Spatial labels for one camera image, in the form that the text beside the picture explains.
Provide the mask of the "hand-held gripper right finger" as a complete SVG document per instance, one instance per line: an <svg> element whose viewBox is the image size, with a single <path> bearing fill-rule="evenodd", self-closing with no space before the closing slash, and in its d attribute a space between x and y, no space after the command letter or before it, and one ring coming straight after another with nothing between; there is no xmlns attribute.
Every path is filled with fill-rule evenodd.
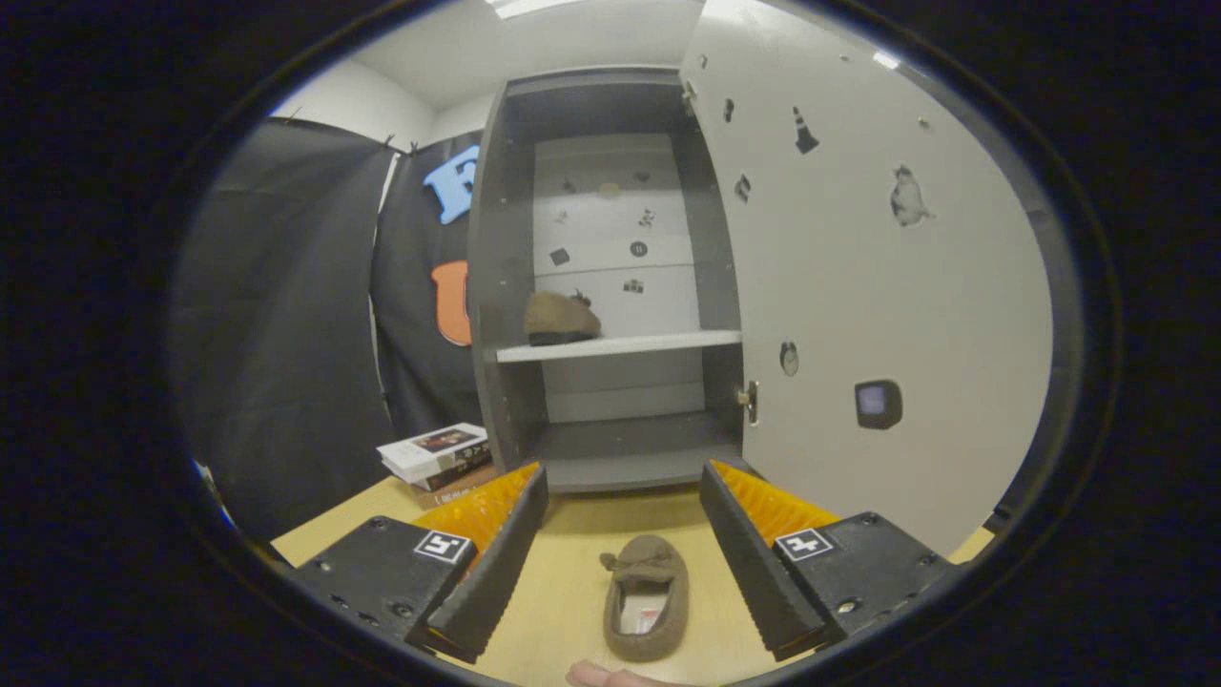
<svg viewBox="0 0 1221 687"><path fill-rule="evenodd" d="M720 461L698 503L777 661L882 625L955 569L880 513L840 519Z"/></svg>

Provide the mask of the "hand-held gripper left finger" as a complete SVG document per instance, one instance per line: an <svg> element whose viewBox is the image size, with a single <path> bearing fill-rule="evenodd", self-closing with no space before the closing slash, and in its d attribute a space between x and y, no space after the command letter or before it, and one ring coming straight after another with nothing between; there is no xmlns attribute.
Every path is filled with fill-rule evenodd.
<svg viewBox="0 0 1221 687"><path fill-rule="evenodd" d="M548 495L547 471L530 464L411 522L366 519L289 578L368 635L476 663L505 614Z"/></svg>

